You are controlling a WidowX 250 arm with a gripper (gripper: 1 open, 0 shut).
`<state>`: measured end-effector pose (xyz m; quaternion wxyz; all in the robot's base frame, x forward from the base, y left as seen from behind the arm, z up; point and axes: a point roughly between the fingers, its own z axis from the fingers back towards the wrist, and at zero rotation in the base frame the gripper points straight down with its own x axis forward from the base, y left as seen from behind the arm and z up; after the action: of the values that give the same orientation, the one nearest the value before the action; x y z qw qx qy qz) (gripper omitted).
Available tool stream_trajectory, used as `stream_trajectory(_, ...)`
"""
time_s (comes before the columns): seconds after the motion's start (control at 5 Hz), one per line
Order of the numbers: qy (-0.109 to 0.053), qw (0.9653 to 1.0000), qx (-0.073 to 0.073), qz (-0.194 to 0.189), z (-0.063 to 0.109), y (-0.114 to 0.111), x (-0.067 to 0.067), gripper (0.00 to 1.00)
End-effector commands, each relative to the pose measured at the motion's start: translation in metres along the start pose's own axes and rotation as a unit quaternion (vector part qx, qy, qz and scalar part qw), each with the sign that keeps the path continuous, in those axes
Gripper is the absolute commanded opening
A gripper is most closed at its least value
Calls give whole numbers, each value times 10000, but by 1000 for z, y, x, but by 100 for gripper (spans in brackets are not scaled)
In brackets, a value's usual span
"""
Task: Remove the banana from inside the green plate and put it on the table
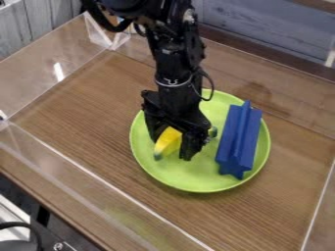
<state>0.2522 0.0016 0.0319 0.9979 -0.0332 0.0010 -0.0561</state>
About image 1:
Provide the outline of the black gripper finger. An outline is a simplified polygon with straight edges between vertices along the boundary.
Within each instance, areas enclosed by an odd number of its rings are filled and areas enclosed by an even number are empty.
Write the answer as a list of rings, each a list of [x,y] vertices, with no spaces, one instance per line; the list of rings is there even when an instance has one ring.
[[[189,161],[192,157],[201,151],[206,144],[208,138],[206,128],[186,128],[181,131],[181,143],[178,150],[178,158]]]
[[[144,118],[150,139],[156,142],[168,125],[162,117],[154,116],[149,112],[144,112]]]

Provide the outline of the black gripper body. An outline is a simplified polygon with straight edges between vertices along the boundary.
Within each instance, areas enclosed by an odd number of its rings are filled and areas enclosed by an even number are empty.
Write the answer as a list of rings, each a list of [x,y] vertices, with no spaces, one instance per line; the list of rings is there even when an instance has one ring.
[[[202,77],[193,76],[186,82],[168,85],[157,82],[157,90],[144,90],[142,111],[162,117],[166,126],[180,132],[186,128],[210,128],[210,122],[200,111],[200,102],[212,97],[201,96]]]

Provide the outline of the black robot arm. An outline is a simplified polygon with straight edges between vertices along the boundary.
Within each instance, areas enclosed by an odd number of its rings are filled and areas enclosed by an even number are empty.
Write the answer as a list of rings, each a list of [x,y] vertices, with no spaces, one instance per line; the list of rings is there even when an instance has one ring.
[[[81,0],[98,25],[113,33],[133,27],[146,38],[156,62],[156,90],[141,92],[150,139],[168,128],[181,133],[178,158],[188,161],[209,141],[212,125],[200,111],[202,82],[210,77],[200,63],[205,44],[190,0]]]

